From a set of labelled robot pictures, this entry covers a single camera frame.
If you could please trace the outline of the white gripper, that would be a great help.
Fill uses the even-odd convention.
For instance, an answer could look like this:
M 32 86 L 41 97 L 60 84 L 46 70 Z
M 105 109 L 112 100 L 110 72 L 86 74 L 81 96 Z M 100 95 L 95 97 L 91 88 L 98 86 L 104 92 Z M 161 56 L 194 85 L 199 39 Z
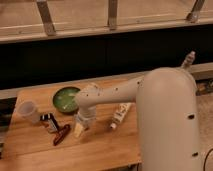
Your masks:
M 83 116 L 81 113 L 78 113 L 76 116 L 76 121 L 78 123 L 75 124 L 74 136 L 78 138 L 84 131 L 84 128 L 88 129 L 94 120 L 95 120 L 94 115 Z

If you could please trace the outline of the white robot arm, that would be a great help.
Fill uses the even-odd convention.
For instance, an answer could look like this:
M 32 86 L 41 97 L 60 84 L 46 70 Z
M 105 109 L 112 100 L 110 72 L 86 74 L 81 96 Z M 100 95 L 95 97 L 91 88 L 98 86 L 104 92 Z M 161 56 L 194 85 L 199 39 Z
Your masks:
M 188 71 L 194 60 L 190 52 L 179 68 L 154 69 L 107 89 L 85 87 L 75 96 L 77 122 L 89 124 L 98 104 L 133 102 L 142 171 L 202 171 L 197 86 Z

